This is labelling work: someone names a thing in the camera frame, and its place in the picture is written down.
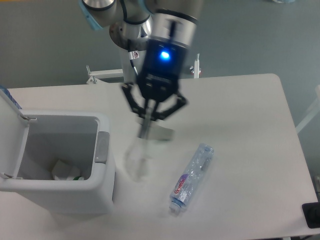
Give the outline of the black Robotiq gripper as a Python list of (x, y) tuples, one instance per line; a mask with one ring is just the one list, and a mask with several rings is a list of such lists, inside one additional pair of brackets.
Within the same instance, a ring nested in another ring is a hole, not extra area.
[[(136, 83), (144, 98), (144, 105), (140, 106), (132, 95), (133, 83), (122, 83), (121, 89), (131, 111), (144, 121), (150, 120), (147, 113), (149, 101), (155, 105), (151, 113), (151, 121), (164, 121), (175, 112), (188, 104), (188, 100), (180, 93), (179, 78), (187, 56), (188, 49), (172, 42), (150, 39), (142, 68), (136, 77)], [(175, 95), (175, 103), (167, 109), (158, 111), (160, 102)]]

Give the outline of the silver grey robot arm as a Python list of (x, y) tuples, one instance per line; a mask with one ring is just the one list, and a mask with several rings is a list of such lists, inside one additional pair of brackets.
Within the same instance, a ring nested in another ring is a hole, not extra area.
[(131, 110), (164, 120), (186, 105), (179, 79), (203, 8), (201, 0), (81, 0), (79, 7), (94, 30), (109, 29), (124, 52), (123, 93)]

